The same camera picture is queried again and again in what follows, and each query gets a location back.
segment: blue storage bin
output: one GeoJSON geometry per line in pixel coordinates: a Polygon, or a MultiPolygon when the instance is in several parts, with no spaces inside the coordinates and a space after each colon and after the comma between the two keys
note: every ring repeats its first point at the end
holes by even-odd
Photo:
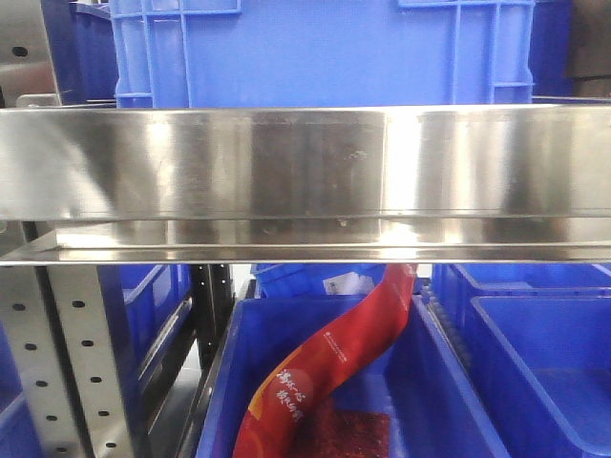
{"type": "Polygon", "coordinates": [[[0,411],[0,457],[43,458],[42,448],[23,395],[0,411]]]}
{"type": "Polygon", "coordinates": [[[573,94],[573,81],[565,76],[572,10],[572,0],[535,2],[530,54],[535,95],[573,94]]]}
{"type": "Polygon", "coordinates": [[[528,102],[532,0],[111,0],[120,107],[528,102]]]}
{"type": "Polygon", "coordinates": [[[115,98],[118,80],[108,4],[70,4],[76,50],[88,100],[115,98]]]}
{"type": "MultiPolygon", "coordinates": [[[[248,403],[268,373],[360,299],[238,304],[197,456],[230,458],[248,403]]],[[[390,416],[390,458],[509,458],[465,373],[417,297],[410,323],[394,346],[332,396],[338,408],[390,416]]]]}
{"type": "Polygon", "coordinates": [[[596,264],[436,264],[432,290],[460,330],[475,296],[607,296],[611,272],[596,264]]]}
{"type": "Polygon", "coordinates": [[[21,392],[19,372],[15,365],[4,327],[0,324],[0,412],[21,392]]]}
{"type": "Polygon", "coordinates": [[[514,458],[611,456],[611,298],[475,298],[472,378],[514,458]]]}
{"type": "Polygon", "coordinates": [[[188,266],[135,264],[120,269],[132,342],[137,358],[142,360],[188,292],[188,266]]]}
{"type": "Polygon", "coordinates": [[[43,453],[9,341],[0,324],[0,457],[42,458],[43,453]]]}
{"type": "Polygon", "coordinates": [[[385,264],[253,264],[267,298],[367,294],[382,281],[385,264]]]}

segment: stainless steel shelf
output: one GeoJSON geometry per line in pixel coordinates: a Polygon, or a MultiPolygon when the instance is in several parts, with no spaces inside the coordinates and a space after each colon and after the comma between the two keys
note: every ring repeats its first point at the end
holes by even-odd
{"type": "Polygon", "coordinates": [[[608,260],[610,126],[605,105],[3,110],[0,220],[55,231],[0,264],[608,260]]]}

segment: red food product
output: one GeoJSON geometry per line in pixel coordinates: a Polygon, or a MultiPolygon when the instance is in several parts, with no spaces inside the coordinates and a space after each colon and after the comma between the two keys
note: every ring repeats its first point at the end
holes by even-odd
{"type": "Polygon", "coordinates": [[[364,300],[288,355],[253,396],[234,458],[285,458],[305,416],[399,337],[414,281],[414,265],[389,265],[364,300]]]}

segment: white label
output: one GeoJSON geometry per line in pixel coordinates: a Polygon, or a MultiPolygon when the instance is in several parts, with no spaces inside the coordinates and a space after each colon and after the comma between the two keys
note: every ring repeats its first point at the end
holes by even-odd
{"type": "Polygon", "coordinates": [[[323,280],[323,285],[329,296],[336,294],[369,294],[375,287],[372,277],[359,275],[356,272],[348,272],[323,280]]]}

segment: red snack package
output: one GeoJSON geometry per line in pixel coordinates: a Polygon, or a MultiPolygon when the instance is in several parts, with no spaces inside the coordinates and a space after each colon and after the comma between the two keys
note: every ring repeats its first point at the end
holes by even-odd
{"type": "Polygon", "coordinates": [[[253,396],[233,457],[285,458],[305,415],[399,337],[414,282],[414,265],[390,264],[366,298],[288,355],[253,396]]]}

